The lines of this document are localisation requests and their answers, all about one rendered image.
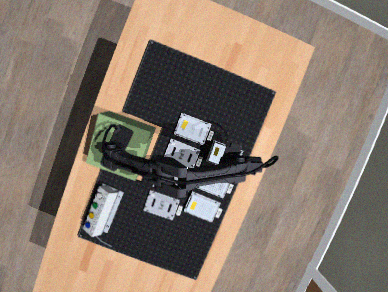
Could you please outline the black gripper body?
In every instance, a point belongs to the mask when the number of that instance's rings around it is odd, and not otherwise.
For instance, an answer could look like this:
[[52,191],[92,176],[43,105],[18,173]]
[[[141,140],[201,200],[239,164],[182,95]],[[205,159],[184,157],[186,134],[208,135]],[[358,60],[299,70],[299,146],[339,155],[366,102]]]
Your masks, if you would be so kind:
[[233,153],[235,154],[238,154],[240,155],[241,154],[241,148],[242,146],[238,145],[238,144],[235,144],[235,143],[231,143],[230,147],[229,146],[226,146],[225,148],[225,151],[224,151],[224,154],[223,156],[220,158],[220,161],[218,164],[222,163],[222,162],[225,162],[226,158],[230,155],[234,155]]

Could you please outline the white control panel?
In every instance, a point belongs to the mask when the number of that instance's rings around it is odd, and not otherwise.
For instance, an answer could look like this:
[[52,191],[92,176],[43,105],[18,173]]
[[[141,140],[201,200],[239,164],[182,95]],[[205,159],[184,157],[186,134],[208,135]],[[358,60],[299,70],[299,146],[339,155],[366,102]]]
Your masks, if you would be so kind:
[[[112,187],[105,184],[102,184],[102,186],[99,186],[92,203],[93,207],[91,206],[87,219],[83,226],[83,229],[91,237],[95,236],[102,243],[110,247],[112,247],[112,245],[102,241],[98,237],[98,235],[101,235],[103,231],[108,233],[108,230],[110,228],[110,225],[112,223],[116,210],[119,206],[119,203],[124,193],[115,188],[112,188],[112,189],[111,188]],[[110,214],[110,211],[112,211],[111,214]],[[110,214],[110,217],[109,217],[109,214]]]

